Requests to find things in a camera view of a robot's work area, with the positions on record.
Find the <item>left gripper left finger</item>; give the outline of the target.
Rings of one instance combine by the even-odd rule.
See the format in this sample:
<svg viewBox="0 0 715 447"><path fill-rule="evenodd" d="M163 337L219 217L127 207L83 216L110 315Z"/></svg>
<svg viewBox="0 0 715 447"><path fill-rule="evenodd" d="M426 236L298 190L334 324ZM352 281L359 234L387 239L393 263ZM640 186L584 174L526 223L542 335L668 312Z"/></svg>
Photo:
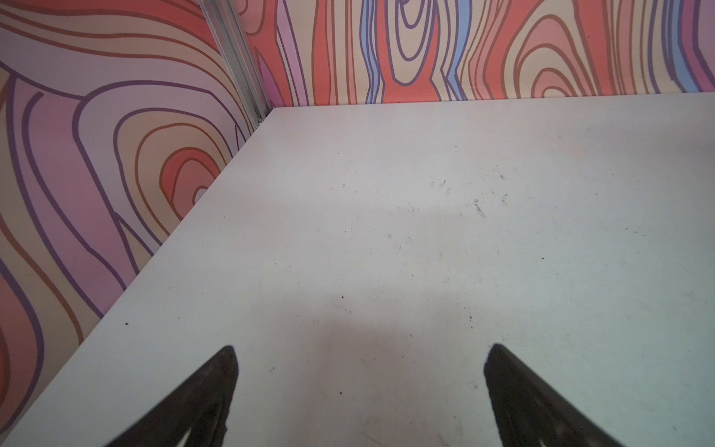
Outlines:
<svg viewBox="0 0 715 447"><path fill-rule="evenodd" d="M221 446L238 381L236 351L224 346L111 446Z"/></svg>

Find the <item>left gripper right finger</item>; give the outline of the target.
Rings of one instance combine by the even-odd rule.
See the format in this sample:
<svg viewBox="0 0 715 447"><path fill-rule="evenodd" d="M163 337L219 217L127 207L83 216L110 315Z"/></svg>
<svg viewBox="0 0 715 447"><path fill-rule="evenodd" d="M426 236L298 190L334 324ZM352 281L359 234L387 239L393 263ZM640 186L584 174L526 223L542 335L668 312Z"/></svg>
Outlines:
<svg viewBox="0 0 715 447"><path fill-rule="evenodd" d="M492 346L483 373L502 445L620 445L505 346Z"/></svg>

